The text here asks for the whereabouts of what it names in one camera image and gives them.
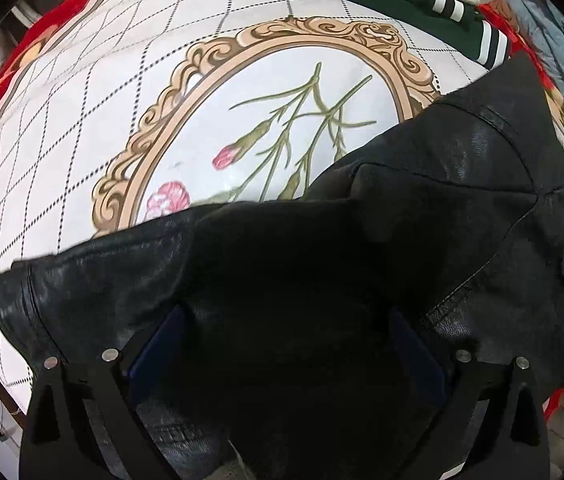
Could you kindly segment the black leather jacket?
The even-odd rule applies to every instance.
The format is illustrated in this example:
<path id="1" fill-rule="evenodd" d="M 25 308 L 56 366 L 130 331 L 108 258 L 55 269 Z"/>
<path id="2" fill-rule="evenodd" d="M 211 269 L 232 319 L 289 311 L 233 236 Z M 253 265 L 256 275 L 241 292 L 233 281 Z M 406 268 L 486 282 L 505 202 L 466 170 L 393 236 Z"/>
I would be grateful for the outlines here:
<path id="1" fill-rule="evenodd" d="M 392 316 L 536 309 L 564 385 L 564 150 L 517 53 L 336 162 L 298 200 L 203 205 L 0 274 L 35 373 L 175 308 L 140 421 L 177 479 L 395 479 Z"/>

